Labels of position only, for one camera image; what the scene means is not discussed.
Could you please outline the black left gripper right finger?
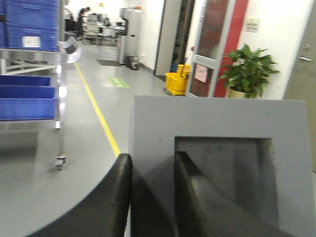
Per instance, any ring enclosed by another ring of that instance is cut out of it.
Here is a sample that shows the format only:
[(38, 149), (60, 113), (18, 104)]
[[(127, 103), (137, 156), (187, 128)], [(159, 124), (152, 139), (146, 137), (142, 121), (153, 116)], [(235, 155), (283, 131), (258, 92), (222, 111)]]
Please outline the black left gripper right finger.
[(186, 152), (174, 154), (174, 205), (180, 237), (288, 237), (239, 207), (201, 172)]

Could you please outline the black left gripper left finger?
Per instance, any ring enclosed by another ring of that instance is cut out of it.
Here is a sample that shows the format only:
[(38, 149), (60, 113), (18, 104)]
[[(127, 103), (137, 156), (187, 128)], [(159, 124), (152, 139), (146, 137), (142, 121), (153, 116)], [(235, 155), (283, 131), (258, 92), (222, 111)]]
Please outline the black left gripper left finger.
[(132, 159), (120, 154), (98, 185), (33, 237), (122, 237), (131, 197)]

